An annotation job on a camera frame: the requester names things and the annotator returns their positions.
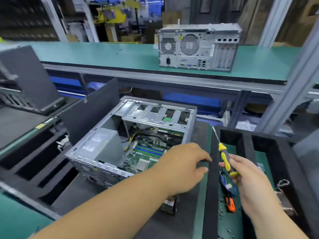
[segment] left arm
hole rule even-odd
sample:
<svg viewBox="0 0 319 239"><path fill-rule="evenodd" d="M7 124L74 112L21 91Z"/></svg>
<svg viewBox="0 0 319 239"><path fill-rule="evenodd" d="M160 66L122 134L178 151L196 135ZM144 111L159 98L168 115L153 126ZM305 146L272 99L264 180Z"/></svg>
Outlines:
<svg viewBox="0 0 319 239"><path fill-rule="evenodd" d="M55 238L132 238L168 197L192 189L211 161L197 144L174 146L152 168L127 178L80 205L34 236Z"/></svg>

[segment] yellow and gray screwdriver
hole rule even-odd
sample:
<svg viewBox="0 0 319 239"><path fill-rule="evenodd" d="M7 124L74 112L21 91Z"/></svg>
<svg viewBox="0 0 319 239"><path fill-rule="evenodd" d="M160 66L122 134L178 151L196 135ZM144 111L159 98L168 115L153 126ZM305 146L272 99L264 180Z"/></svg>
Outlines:
<svg viewBox="0 0 319 239"><path fill-rule="evenodd" d="M226 146L220 142L214 127L213 127L213 130L214 130L215 135L216 135L217 140L218 140L218 150L220 152L221 158L223 159L223 161L225 163L225 169L227 170L227 172L230 176L238 175L238 172L230 166L230 163L229 163L230 156L229 156L229 153L227 152Z"/></svg>

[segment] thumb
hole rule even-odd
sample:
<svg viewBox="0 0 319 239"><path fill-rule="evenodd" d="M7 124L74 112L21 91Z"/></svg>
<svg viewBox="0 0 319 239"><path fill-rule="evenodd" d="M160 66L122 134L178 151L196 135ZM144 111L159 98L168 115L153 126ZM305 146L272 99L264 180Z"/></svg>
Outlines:
<svg viewBox="0 0 319 239"><path fill-rule="evenodd" d="M195 177L196 177L197 182L201 181L207 172L208 172L207 167L200 167L200 168L196 169L195 170Z"/></svg>

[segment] round fan vent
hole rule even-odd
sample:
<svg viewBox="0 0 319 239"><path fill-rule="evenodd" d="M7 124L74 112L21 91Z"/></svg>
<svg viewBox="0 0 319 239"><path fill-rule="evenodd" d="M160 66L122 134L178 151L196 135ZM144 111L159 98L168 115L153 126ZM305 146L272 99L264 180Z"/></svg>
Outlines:
<svg viewBox="0 0 319 239"><path fill-rule="evenodd" d="M161 51L163 54L174 54L175 53L175 40L174 38L162 38L160 43Z"/></svg>
<svg viewBox="0 0 319 239"><path fill-rule="evenodd" d="M193 55L199 49L199 40L193 34L187 34L180 42L181 51L185 55Z"/></svg>

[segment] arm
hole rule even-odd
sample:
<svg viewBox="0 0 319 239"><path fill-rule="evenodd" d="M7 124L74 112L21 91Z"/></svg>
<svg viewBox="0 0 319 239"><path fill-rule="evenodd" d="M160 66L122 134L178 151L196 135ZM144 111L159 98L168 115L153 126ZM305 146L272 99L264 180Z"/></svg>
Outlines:
<svg viewBox="0 0 319 239"><path fill-rule="evenodd" d="M195 143L174 146L152 168L75 208L34 239L132 238L168 196L189 191L201 181L208 169L197 169L196 164L203 159L211 161Z"/></svg>
<svg viewBox="0 0 319 239"><path fill-rule="evenodd" d="M238 186L241 205L252 220L257 238L308 239L281 208L267 176L248 159L230 157L230 164L240 174L233 182Z"/></svg>

